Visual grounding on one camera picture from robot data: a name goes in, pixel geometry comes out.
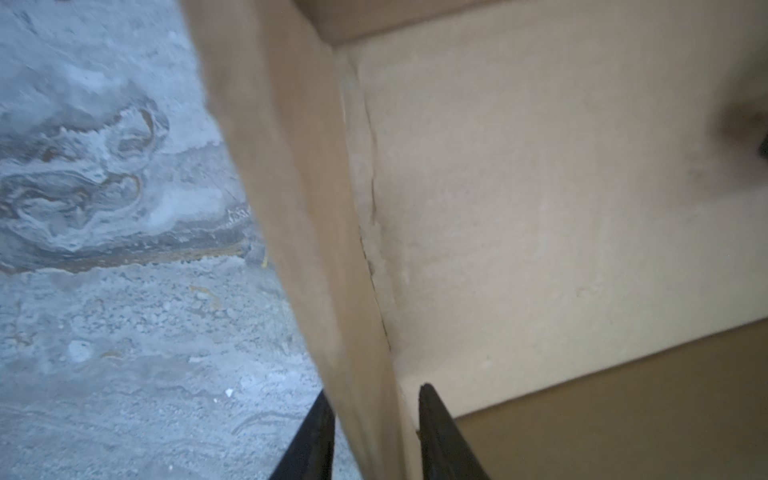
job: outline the black metal tip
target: black metal tip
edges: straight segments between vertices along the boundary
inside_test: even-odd
[[[320,392],[270,480],[330,480],[335,431],[336,416]]]
[[[429,383],[419,391],[419,424],[424,480],[490,480]]]

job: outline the concrete floor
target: concrete floor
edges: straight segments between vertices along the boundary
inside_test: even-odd
[[[321,388],[258,259],[0,276],[0,329],[2,479],[267,478]]]
[[[0,113],[0,270],[248,250],[174,0],[2,0]]]

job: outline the crack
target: crack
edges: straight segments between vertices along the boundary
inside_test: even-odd
[[[365,89],[362,86],[362,79],[360,78],[359,69],[357,65],[351,61],[349,65],[352,67],[352,71],[355,74],[355,79],[360,87],[360,97],[362,98],[362,109],[366,113],[366,122],[368,123],[368,133],[371,139],[371,212],[369,221],[371,224],[376,224],[376,164],[379,163],[379,140],[376,137],[376,132],[373,130],[373,121],[371,118],[371,109],[368,105],[368,97]]]
[[[103,393],[106,394],[115,394],[120,396],[135,396],[137,394],[143,393],[147,396],[156,396],[158,394],[163,394],[167,392],[178,392],[180,394],[180,397],[185,400],[193,400],[193,399],[214,399],[218,398],[218,395],[215,393],[211,393],[206,389],[202,389],[199,392],[193,392],[181,385],[175,385],[175,386],[140,386],[133,390],[121,390],[121,389],[104,389]]]
[[[251,415],[247,419],[243,420],[242,423],[240,423],[237,427],[234,428],[232,431],[232,435],[237,435],[238,433],[242,432],[244,429],[250,427],[251,425],[255,425],[257,423],[260,423],[262,425],[278,425],[275,422],[264,422],[264,419],[267,417],[277,417],[279,419],[289,419],[289,420],[303,420],[303,417],[301,415],[291,415],[289,413],[280,413],[280,412],[274,412],[271,410],[267,410],[266,412],[257,413],[256,415]]]
[[[143,454],[147,447],[152,449],[168,449],[173,447],[199,448],[209,455],[227,450],[225,445],[219,443],[186,438],[158,440],[155,438],[155,435],[147,436],[144,432],[136,433],[115,428],[124,428],[125,425],[101,425],[72,418],[62,418],[49,412],[40,412],[6,404],[0,404],[0,417],[5,417],[5,422],[24,419],[25,431],[36,428],[48,429],[59,432],[62,435],[67,435],[70,438],[77,437],[78,439],[95,442],[111,449],[130,449],[139,454]]]

